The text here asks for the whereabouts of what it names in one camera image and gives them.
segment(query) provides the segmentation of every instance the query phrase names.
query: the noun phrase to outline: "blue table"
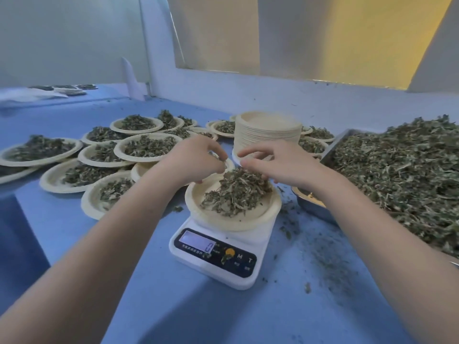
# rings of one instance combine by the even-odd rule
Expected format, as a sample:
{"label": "blue table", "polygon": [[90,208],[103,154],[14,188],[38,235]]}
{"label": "blue table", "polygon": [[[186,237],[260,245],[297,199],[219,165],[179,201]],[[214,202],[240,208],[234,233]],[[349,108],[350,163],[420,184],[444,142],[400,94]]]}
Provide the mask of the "blue table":
{"label": "blue table", "polygon": [[[161,109],[200,125],[228,118],[159,98],[14,108],[0,110],[0,148],[36,133],[80,138],[94,126],[108,126],[128,114],[156,116]],[[231,141],[223,147],[230,154]],[[81,194],[41,190],[41,173],[0,186],[0,193],[16,192],[53,264],[96,221],[81,210]],[[247,291],[230,289],[169,253],[170,237],[189,215],[184,191],[179,191],[128,284],[104,343],[412,343],[343,233],[301,211],[290,188],[281,187],[288,214],[278,216],[260,276]],[[185,210],[173,212],[175,205]]]}

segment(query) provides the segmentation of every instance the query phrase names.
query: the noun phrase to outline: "person's right hand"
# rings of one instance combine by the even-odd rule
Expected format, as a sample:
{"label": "person's right hand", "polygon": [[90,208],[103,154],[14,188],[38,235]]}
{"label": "person's right hand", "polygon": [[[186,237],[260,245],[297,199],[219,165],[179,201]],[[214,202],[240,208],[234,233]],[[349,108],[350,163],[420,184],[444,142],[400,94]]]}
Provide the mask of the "person's right hand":
{"label": "person's right hand", "polygon": [[[256,153],[254,158],[242,159],[240,165],[250,171],[258,172],[289,186],[313,191],[326,182],[331,169],[319,163],[298,144],[285,140],[264,141],[247,146],[238,152],[238,157]],[[270,161],[263,161],[273,155]]]}

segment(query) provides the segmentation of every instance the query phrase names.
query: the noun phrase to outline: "digital kitchen scale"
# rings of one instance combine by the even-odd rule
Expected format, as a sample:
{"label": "digital kitchen scale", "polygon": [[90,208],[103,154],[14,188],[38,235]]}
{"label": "digital kitchen scale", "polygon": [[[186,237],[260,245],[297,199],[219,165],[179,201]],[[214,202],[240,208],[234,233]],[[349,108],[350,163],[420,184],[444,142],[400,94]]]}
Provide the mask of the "digital kitchen scale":
{"label": "digital kitchen scale", "polygon": [[187,266],[246,290],[258,277],[274,221],[250,231],[219,231],[189,217],[170,239],[169,250]]}

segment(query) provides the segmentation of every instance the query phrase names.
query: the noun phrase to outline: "metal tray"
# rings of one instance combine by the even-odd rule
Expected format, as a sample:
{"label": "metal tray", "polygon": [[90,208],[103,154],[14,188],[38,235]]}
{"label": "metal tray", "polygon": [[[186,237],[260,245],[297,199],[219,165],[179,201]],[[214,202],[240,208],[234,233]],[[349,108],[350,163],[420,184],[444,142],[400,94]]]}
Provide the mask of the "metal tray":
{"label": "metal tray", "polygon": [[[331,143],[325,149],[324,153],[322,154],[322,159],[320,160],[320,162],[327,167],[331,166],[333,154],[336,150],[336,147],[338,147],[341,143],[343,143],[348,137],[355,135],[355,134],[360,134],[362,132],[366,132],[366,131],[359,130],[359,129],[346,129],[344,132],[339,134],[335,138],[333,143]],[[311,215],[314,215],[326,222],[338,225],[338,223],[336,223],[335,218],[330,213],[330,211],[325,207],[325,205],[316,204],[310,198],[308,198],[308,195],[311,194],[310,191],[307,191],[305,189],[301,189],[298,187],[292,187],[291,189],[293,193],[296,195],[296,200],[298,201],[298,205],[302,209],[304,209],[306,212],[310,213]]]}

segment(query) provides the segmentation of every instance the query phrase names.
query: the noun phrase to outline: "black control panel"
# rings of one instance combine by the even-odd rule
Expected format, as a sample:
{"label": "black control panel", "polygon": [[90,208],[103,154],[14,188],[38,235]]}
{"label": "black control panel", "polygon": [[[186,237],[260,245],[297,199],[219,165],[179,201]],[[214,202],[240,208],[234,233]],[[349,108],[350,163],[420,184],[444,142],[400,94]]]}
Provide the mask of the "black control panel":
{"label": "black control panel", "polygon": [[239,277],[249,277],[257,262],[255,254],[185,228],[175,238],[174,246]]}

